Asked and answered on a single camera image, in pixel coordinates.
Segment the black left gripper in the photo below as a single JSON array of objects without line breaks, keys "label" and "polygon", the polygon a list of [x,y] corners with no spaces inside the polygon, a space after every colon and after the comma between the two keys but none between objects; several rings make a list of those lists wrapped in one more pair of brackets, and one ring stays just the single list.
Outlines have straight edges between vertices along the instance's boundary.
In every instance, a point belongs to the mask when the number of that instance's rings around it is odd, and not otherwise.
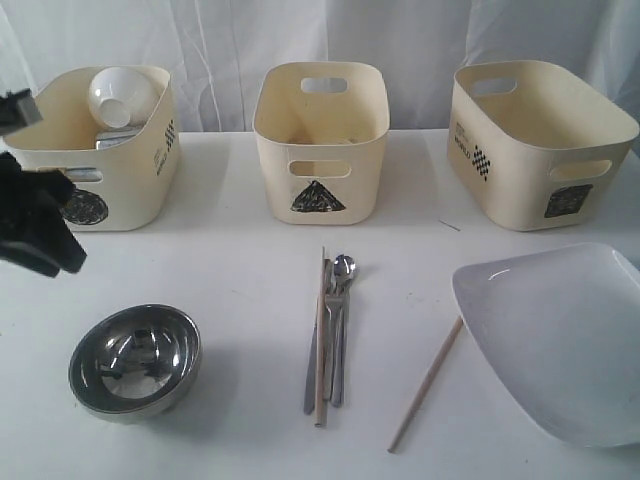
[{"label": "black left gripper", "polygon": [[[13,134],[41,120],[29,88],[0,100],[0,133]],[[1,259],[49,278],[77,274],[87,254],[62,215],[75,185],[61,171],[24,170],[1,154]]]}]

